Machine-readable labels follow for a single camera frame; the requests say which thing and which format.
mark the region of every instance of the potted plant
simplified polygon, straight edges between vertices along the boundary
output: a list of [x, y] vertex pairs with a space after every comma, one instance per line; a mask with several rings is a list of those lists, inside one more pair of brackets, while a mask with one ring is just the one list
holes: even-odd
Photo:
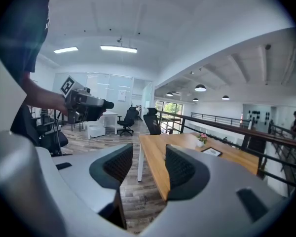
[[198, 137], [198, 140], [200, 141], [199, 147], [203, 147], [207, 143], [207, 135], [205, 133], [201, 133]]

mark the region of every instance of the table leg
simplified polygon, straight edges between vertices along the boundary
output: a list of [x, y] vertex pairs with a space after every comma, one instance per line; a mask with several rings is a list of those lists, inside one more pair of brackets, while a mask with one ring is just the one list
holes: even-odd
[[87, 136], [88, 136], [88, 140], [90, 140], [91, 139], [91, 137], [90, 137], [90, 125], [89, 125], [89, 123], [87, 124]]
[[118, 117], [115, 116], [115, 135], [117, 134], [117, 120], [118, 120]]
[[139, 160], [138, 160], [138, 173], [137, 173], [137, 181], [138, 182], [141, 182], [141, 180], [142, 180], [143, 166], [144, 166], [144, 150], [142, 149], [142, 144], [140, 144]]

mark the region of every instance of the fluorescent light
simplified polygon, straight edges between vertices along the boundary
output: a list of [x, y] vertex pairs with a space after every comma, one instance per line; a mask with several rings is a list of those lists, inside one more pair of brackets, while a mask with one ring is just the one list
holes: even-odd
[[131, 48], [131, 47], [123, 47], [123, 46], [116, 46], [116, 45], [101, 45], [100, 48], [102, 50], [137, 53], [137, 48]]
[[223, 100], [229, 100], [229, 97], [225, 95], [225, 96], [222, 97], [222, 99]]
[[69, 47], [69, 48], [64, 48], [64, 49], [59, 49], [55, 50], [55, 53], [65, 53], [65, 52], [72, 52], [72, 51], [78, 51], [78, 48], [74, 47]]
[[198, 86], [195, 87], [196, 91], [206, 91], [206, 87], [202, 84], [199, 84]]

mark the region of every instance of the mesh chair back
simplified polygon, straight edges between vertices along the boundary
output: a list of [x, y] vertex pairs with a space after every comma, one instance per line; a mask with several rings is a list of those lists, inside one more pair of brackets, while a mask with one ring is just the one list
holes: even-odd
[[124, 121], [127, 122], [129, 126], [133, 125], [135, 123], [136, 114], [137, 114], [136, 109], [135, 110], [127, 110]]
[[161, 134], [161, 128], [158, 122], [157, 109], [155, 108], [148, 108], [149, 112], [144, 115], [144, 121], [148, 127], [148, 130], [151, 135], [159, 135]]

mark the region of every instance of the wooden floor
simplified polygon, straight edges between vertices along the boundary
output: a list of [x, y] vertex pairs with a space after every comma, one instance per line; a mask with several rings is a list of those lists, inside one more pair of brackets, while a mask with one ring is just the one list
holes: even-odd
[[87, 139], [86, 131], [79, 132], [76, 125], [71, 132], [71, 126], [62, 127], [62, 132], [69, 140], [67, 146], [62, 148], [63, 153], [82, 154], [96, 149], [107, 148], [115, 145], [133, 143], [133, 165], [120, 187], [123, 209], [127, 221], [127, 231], [138, 234], [162, 211], [165, 202], [154, 183], [150, 169], [144, 160], [143, 178], [137, 182], [138, 158], [140, 142], [138, 135], [148, 133], [147, 127], [141, 120], [132, 126], [134, 135], [124, 133], [121, 137], [114, 134], [113, 128], [107, 128], [109, 136]]

